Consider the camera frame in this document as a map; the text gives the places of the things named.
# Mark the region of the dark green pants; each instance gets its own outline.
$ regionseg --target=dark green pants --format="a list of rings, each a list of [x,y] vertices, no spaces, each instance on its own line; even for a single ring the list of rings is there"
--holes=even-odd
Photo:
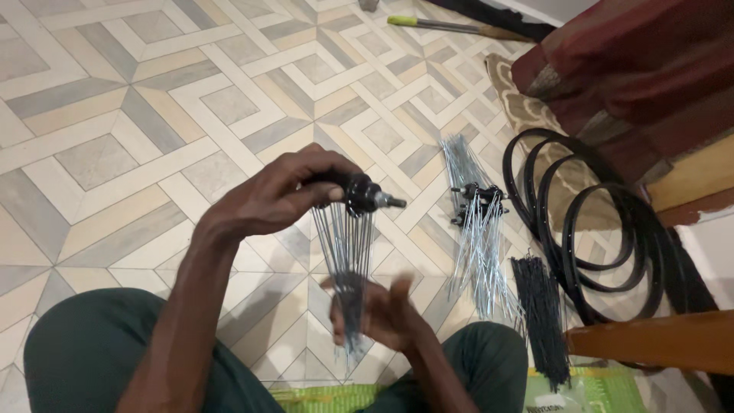
[[[164,304],[149,292],[116,288],[76,295],[46,312],[25,349],[32,411],[113,412]],[[522,410],[528,360],[517,333],[499,324],[473,323],[446,340],[443,348],[480,410]],[[212,357],[204,412],[282,411],[221,342]],[[366,411],[427,412],[428,405],[409,372]]]

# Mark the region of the person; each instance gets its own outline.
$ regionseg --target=person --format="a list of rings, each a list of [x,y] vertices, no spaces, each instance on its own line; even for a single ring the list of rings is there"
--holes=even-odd
[[[245,237],[285,229],[311,207],[340,201],[327,170],[360,172],[312,144],[284,154],[201,217],[168,301],[113,288],[84,292],[47,311],[29,334],[31,410],[46,412],[282,412],[260,381],[215,338],[232,262]],[[410,280],[369,284],[363,332],[402,352],[413,370],[365,412],[520,412],[526,347],[506,326],[473,323],[442,345],[408,299]],[[334,340],[344,321],[332,307]]]

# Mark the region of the tiled floor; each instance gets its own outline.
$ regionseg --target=tiled floor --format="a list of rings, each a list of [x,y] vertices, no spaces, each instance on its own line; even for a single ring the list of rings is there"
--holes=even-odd
[[[0,410],[28,411],[23,344],[76,293],[161,297],[202,213],[284,151],[317,142],[409,201],[377,214],[376,281],[417,276],[411,298],[442,340],[473,316],[448,300],[457,235],[437,139],[463,133],[498,185],[512,131],[483,66],[530,46],[388,26],[465,18],[420,0],[1,0]],[[514,212],[507,256],[531,236]],[[582,258],[610,259],[613,234]],[[246,239],[219,338],[263,380],[389,382],[404,357],[335,351],[310,217]]]

